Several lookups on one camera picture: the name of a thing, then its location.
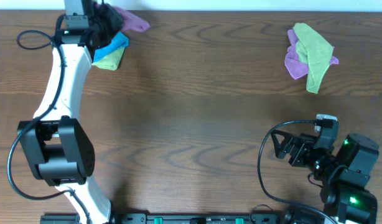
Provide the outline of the purple microfibre cloth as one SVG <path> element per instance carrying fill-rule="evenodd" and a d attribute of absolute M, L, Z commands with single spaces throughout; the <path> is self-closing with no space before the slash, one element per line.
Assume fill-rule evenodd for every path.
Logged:
<path fill-rule="evenodd" d="M 93 7 L 99 26 L 109 35 L 128 30 L 146 32 L 150 28 L 147 21 L 120 7 L 102 2 L 94 3 Z"/>

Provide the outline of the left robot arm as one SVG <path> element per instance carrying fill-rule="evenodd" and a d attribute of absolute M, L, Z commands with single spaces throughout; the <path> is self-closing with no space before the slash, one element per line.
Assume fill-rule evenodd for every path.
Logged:
<path fill-rule="evenodd" d="M 93 171 L 95 150 L 78 117 L 86 76 L 97 49 L 121 30 L 121 14 L 107 3 L 66 1 L 49 37 L 53 65 L 42 102 L 30 121 L 21 121 L 20 145 L 32 175 L 57 189 L 75 207 L 75 223 L 121 223 Z"/>

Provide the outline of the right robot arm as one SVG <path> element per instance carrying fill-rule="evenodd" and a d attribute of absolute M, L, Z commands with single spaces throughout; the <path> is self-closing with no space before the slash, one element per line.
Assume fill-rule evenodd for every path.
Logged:
<path fill-rule="evenodd" d="M 314 179 L 322 183 L 324 214 L 338 223 L 375 223 L 378 202 L 365 187 L 379 156 L 378 144 L 364 135 L 351 133 L 333 155 L 337 119 L 320 114 L 312 124 L 316 136 L 291 134 L 277 128 L 270 131 L 276 157 L 290 155 L 292 167 L 308 168 Z"/>

